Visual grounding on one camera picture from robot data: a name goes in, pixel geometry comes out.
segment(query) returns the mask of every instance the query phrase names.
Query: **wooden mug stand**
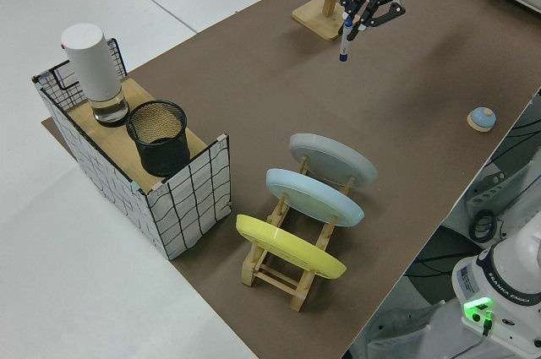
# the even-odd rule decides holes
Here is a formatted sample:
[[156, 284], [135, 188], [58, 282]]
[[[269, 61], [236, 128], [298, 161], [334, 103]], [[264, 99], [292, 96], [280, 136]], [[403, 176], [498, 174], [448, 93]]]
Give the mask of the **wooden mug stand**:
[[[308, 172], [306, 169], [307, 161], [308, 158], [306, 156], [304, 156], [301, 160], [299, 172], [303, 175], [306, 175]], [[349, 182], [341, 188], [341, 193], [347, 195], [354, 181], [355, 177], [351, 177]], [[286, 197], [286, 195], [281, 196], [278, 204], [272, 211], [272, 214], [267, 217], [267, 222], [278, 228], [280, 228], [282, 222], [287, 216], [287, 212], [289, 211], [289, 206], [285, 203]], [[334, 217], [329, 224], [323, 225], [318, 241], [315, 243], [316, 247], [323, 251], [326, 250], [336, 222], [337, 218]], [[260, 278], [267, 283], [270, 283], [274, 287], [277, 287], [280, 290], [292, 295], [289, 307], [297, 312], [300, 311], [301, 306], [303, 305], [304, 300], [310, 291], [312, 282], [314, 281], [315, 272], [305, 270], [300, 280], [292, 279], [291, 277], [284, 275], [278, 270], [275, 270], [267, 265], [265, 263], [267, 254], [268, 253], [265, 249], [260, 247], [257, 243], [252, 242], [250, 252], [243, 262], [242, 282], [247, 286], [251, 286], [256, 277]]]
[[336, 0], [311, 0], [293, 10], [292, 17], [321, 38], [333, 41], [342, 26], [342, 11], [336, 8]]

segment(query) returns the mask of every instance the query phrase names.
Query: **light blue plate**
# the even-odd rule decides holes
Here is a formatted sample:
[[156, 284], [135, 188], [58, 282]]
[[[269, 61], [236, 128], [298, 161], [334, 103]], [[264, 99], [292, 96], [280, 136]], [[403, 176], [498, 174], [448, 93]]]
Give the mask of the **light blue plate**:
[[364, 218], [363, 210], [348, 196], [295, 171], [270, 169], [267, 187], [278, 198], [286, 195], [286, 204], [326, 224], [337, 217], [337, 226], [355, 226]]
[[378, 177], [372, 163], [356, 150], [314, 133], [296, 133], [289, 139], [289, 149], [300, 162], [308, 157], [306, 169], [328, 182], [344, 186], [355, 177], [352, 188], [368, 186]]

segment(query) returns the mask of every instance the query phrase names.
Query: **white container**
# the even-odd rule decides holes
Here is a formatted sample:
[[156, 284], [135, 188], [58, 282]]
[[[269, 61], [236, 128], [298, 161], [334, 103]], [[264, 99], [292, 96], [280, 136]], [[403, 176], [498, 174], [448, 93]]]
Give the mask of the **white container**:
[[101, 28], [72, 25], [62, 33], [61, 42], [95, 119], [105, 126], [121, 125], [129, 107]]

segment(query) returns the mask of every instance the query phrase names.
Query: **grid storage box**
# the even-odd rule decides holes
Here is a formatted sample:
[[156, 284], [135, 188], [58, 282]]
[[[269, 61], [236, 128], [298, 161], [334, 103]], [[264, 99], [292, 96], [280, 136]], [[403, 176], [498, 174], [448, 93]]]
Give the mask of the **grid storage box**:
[[[108, 45], [119, 79], [128, 79], [117, 42], [113, 39]], [[69, 61], [32, 80], [81, 169], [166, 258], [192, 247], [231, 212], [227, 135], [208, 146], [195, 137], [203, 146], [189, 165], [144, 189], [74, 119], [71, 111], [87, 100]]]

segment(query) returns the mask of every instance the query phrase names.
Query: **green light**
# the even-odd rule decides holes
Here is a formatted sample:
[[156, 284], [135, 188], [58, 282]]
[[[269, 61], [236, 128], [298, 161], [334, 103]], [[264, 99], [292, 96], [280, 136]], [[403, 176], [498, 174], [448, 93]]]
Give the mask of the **green light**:
[[478, 298], [477, 300], [473, 300], [471, 302], [465, 302], [464, 303], [464, 309], [469, 310], [471, 308], [475, 308], [475, 307], [483, 306], [483, 305], [489, 305], [491, 303], [492, 303], [491, 298], [489, 298], [489, 297], [481, 297], [481, 298]]
[[485, 309], [487, 306], [492, 305], [493, 301], [489, 297], [481, 297], [477, 300], [472, 300], [470, 302], [464, 303], [464, 313], [468, 318], [471, 318], [477, 309]]

